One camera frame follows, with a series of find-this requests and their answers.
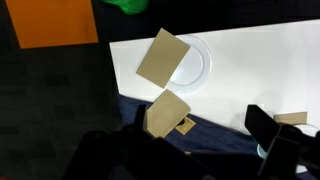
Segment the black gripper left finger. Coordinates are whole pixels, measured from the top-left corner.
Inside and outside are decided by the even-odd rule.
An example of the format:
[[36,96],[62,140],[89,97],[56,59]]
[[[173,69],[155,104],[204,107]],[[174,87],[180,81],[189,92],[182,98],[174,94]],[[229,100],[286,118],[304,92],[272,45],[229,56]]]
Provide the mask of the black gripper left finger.
[[145,121],[147,118],[147,106],[146,105],[140,105],[137,108],[137,113],[134,121],[134,129],[136,131],[142,131],[145,129]]

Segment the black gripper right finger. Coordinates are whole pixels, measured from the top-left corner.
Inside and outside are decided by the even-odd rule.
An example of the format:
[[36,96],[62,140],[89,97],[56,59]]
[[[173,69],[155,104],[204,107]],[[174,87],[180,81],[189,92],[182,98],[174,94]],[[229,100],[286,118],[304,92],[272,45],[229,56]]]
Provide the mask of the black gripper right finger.
[[291,125],[280,125],[258,105],[248,105],[245,127],[267,152],[258,171],[260,180],[293,180],[298,164],[302,132]]

